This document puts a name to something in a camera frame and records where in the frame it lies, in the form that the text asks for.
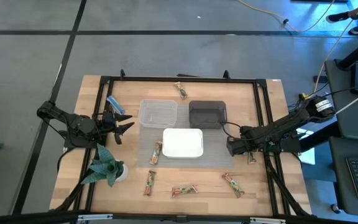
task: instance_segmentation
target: gray floor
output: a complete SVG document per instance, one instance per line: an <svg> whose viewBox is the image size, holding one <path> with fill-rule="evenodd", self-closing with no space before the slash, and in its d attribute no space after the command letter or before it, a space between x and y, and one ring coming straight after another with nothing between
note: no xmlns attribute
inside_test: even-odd
<svg viewBox="0 0 358 224"><path fill-rule="evenodd" d="M247 2L288 16L299 29L312 25L328 6L289 0ZM70 30L79 5L79 0L0 1L0 29ZM346 10L345 4L335 4L330 12ZM347 23L322 20L313 30L341 31ZM80 30L126 29L284 30L273 17L235 0L88 1ZM0 36L0 141L6 145L0 151L0 215L10 211L40 122L35 111L50 94L67 40L66 35ZM221 77L227 69L232 77L279 78L288 104L292 104L298 93L312 91L311 77L318 73L335 41L332 37L252 35L77 36L57 104L73 111L83 75L118 75L121 68L127 75ZM345 37L330 58L344 57L357 46L357 37ZM61 152L62 140L49 130L24 212L48 210ZM329 184L306 183L314 214L358 221L358 217L329 210L329 204L335 202L325 197L325 192L333 190Z"/></svg>

